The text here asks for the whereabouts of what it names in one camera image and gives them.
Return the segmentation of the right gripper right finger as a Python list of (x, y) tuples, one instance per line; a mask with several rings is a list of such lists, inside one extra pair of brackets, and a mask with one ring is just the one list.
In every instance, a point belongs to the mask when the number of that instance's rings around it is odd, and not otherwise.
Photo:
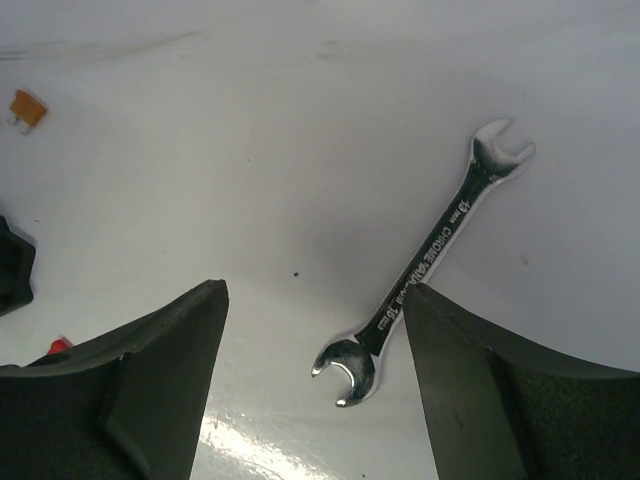
[(442, 479), (635, 479), (639, 376), (528, 340), (415, 286), (405, 324)]

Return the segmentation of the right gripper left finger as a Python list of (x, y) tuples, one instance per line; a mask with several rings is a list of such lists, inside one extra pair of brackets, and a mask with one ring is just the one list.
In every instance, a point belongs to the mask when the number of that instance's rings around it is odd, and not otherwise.
[(1, 369), (5, 479), (187, 479), (229, 308), (207, 280), (63, 352)]

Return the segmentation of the black fuse box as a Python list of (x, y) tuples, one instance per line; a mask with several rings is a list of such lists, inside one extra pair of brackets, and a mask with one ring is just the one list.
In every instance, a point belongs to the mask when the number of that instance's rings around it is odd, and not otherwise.
[(35, 247), (12, 232), (1, 217), (1, 311), (2, 316), (22, 308), (34, 299), (31, 273)]

